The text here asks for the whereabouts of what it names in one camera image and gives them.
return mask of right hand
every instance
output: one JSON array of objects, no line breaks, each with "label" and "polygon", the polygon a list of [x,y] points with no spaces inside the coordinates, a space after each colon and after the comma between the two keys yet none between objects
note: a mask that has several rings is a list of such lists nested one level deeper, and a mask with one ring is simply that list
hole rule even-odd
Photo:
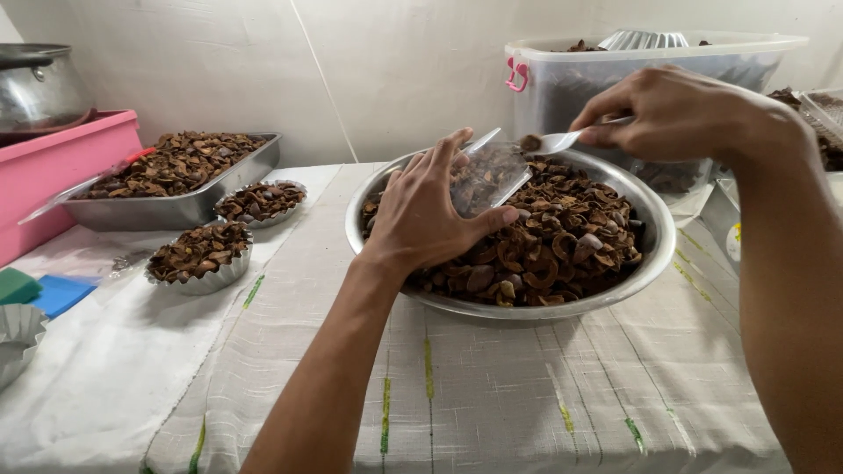
[{"label": "right hand", "polygon": [[[630,112],[630,125],[593,125]],[[571,124],[585,127],[579,141],[587,145],[647,161],[711,157],[733,169],[795,155],[783,149],[816,148],[813,130],[790,107],[676,66],[636,71],[593,97]]]}]

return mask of left hand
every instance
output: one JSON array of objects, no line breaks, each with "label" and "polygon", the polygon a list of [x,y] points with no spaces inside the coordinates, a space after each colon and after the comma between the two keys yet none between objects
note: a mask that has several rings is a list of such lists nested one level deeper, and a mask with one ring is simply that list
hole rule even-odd
[{"label": "left hand", "polygon": [[451,133],[389,177],[372,235],[358,259],[383,263],[406,276],[465,253],[485,235],[518,219],[518,209],[512,206],[469,219],[454,210],[451,161],[472,134],[470,128]]}]

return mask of green sponge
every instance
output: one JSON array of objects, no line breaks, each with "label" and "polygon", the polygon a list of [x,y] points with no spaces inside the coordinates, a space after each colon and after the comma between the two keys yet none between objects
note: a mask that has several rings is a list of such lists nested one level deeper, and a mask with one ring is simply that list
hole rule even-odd
[{"label": "green sponge", "polygon": [[0,304],[29,303],[43,288],[34,278],[12,267],[0,270]]}]

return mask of plastic spoon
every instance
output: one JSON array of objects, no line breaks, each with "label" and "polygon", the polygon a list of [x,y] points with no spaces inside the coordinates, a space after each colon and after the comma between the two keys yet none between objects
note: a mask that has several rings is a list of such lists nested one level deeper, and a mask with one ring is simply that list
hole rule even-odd
[{"label": "plastic spoon", "polygon": [[102,173],[99,173],[98,175],[96,175],[96,176],[94,176],[94,177],[92,177],[92,178],[90,178],[90,179],[88,179],[84,182],[81,182],[81,183],[75,185],[74,187],[72,187],[70,189],[66,189],[66,190],[54,195],[53,197],[51,197],[50,199],[47,200],[47,204],[39,207],[34,212],[32,212],[32,214],[30,214],[30,215],[26,216],[25,218],[19,220],[18,225],[26,224],[30,220],[32,220],[34,218],[37,218],[38,216],[50,211],[55,206],[58,206],[58,205],[62,204],[63,202],[67,201],[68,199],[70,199],[71,197],[76,196],[80,191],[88,189],[95,182],[105,178],[106,176],[113,175],[114,173],[120,173],[121,171],[125,170],[130,165],[132,165],[132,163],[136,162],[137,159],[141,158],[145,154],[150,154],[153,151],[155,151],[155,147],[150,147],[150,148],[147,148],[143,151],[137,152],[136,154],[133,154],[129,158],[122,160],[120,163],[115,164],[114,166],[110,167],[109,169],[103,171]]},{"label": "plastic spoon", "polygon": [[[623,117],[613,121],[607,121],[600,125],[609,125],[610,123],[616,123],[619,125],[629,125],[635,120],[634,116]],[[583,133],[583,130],[577,130],[576,132],[568,132],[568,133],[551,133],[550,135],[544,135],[541,137],[541,145],[539,149],[527,152],[527,155],[533,156],[536,154],[554,154],[559,153],[562,150],[567,150],[574,143],[577,142],[580,134]]]}]

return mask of large metal bowl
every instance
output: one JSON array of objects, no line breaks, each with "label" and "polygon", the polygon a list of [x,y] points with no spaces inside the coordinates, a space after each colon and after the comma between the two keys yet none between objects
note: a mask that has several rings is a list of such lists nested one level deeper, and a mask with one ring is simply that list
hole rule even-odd
[{"label": "large metal bowl", "polygon": [[[389,162],[369,176],[357,188],[346,210],[346,237],[355,254],[363,248],[362,219],[360,210],[366,197],[384,189],[386,178],[395,170],[403,170],[414,154],[404,155]],[[479,304],[462,299],[446,298],[436,294],[403,288],[402,293],[440,310],[500,320],[552,320],[581,315],[600,310],[618,303],[643,290],[662,273],[670,263],[676,246],[676,228],[670,211],[655,192],[641,180],[613,164],[594,156],[567,150],[553,156],[561,164],[569,164],[575,170],[586,170],[588,177],[615,188],[619,195],[625,195],[637,212],[637,218],[645,224],[642,239],[641,265],[623,283],[601,294],[595,294],[571,303],[553,306],[521,306],[503,308],[491,304]]]}]

